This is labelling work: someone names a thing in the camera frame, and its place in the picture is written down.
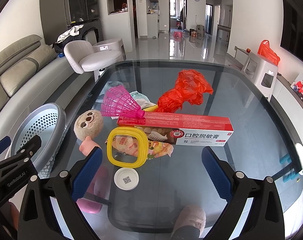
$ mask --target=family photo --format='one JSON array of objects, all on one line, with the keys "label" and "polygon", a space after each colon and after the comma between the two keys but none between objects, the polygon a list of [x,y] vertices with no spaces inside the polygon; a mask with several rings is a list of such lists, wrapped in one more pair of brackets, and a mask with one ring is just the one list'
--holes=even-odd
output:
[{"label": "family photo", "polygon": [[299,76],[296,78],[296,80],[291,85],[291,88],[295,91],[295,93],[303,101],[303,75],[299,74]]}]

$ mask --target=pink slipper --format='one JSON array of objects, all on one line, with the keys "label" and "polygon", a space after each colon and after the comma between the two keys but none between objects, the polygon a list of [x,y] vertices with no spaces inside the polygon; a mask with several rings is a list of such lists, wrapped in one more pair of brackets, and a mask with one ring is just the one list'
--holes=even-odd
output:
[{"label": "pink slipper", "polygon": [[193,226],[200,230],[199,236],[204,231],[206,225],[206,214],[204,210],[197,205],[188,205],[180,212],[173,228],[173,233],[183,226]]}]

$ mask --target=qr code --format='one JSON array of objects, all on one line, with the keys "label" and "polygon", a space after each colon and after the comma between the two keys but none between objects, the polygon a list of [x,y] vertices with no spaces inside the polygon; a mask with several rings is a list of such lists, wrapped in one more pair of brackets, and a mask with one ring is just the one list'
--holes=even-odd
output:
[{"label": "qr code", "polygon": [[128,184],[129,182],[131,182],[131,179],[129,176],[126,178],[123,178],[123,180],[124,180],[125,184]]}]

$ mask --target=gray sofa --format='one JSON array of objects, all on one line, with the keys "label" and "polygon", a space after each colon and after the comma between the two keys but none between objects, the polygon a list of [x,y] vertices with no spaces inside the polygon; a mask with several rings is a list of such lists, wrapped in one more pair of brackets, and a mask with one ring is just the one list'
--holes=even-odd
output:
[{"label": "gray sofa", "polygon": [[41,37],[24,37],[0,52],[0,140],[19,126],[74,73]]}]

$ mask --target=black jacket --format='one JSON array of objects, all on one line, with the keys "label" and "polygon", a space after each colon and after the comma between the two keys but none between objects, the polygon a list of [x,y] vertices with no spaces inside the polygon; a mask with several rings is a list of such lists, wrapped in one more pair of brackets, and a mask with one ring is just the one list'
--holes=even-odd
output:
[{"label": "black jacket", "polygon": [[99,40],[99,33],[98,33],[98,29],[95,28],[95,27],[91,27],[91,26],[84,26],[82,27],[81,29],[79,29],[79,34],[76,35],[76,36],[68,36],[63,42],[60,42],[60,43],[54,43],[53,44],[53,47],[55,48],[55,52],[57,54],[60,54],[60,53],[64,53],[64,47],[66,46],[66,44],[68,42],[71,42],[71,41],[80,41],[80,40],[84,40],[85,39],[85,35],[91,31],[91,30],[94,30],[95,31],[95,34],[96,34],[96,40],[98,41]]}]

